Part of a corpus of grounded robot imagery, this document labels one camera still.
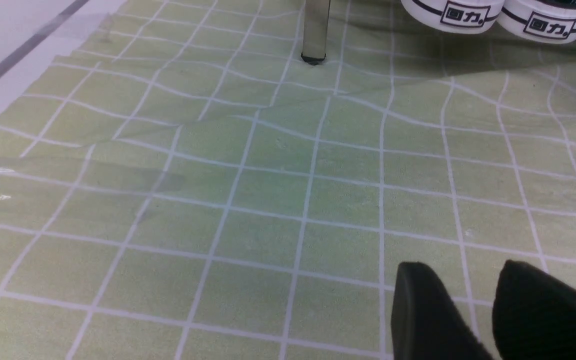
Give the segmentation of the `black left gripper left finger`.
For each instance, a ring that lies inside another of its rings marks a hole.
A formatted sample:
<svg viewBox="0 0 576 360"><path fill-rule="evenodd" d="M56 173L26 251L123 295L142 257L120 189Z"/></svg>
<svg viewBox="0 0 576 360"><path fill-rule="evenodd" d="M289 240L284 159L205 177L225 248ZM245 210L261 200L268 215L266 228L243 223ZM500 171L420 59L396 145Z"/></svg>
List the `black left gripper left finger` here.
<svg viewBox="0 0 576 360"><path fill-rule="evenodd" d="M425 263L398 264L391 307L395 360L491 360L435 271Z"/></svg>

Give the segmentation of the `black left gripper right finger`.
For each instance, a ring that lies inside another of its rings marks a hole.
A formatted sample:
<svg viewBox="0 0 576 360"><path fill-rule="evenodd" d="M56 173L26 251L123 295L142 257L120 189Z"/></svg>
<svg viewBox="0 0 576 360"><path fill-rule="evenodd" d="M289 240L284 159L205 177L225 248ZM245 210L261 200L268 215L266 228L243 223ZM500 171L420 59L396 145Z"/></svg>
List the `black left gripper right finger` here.
<svg viewBox="0 0 576 360"><path fill-rule="evenodd" d="M503 360L576 360L576 289L521 260L506 260L493 302Z"/></svg>

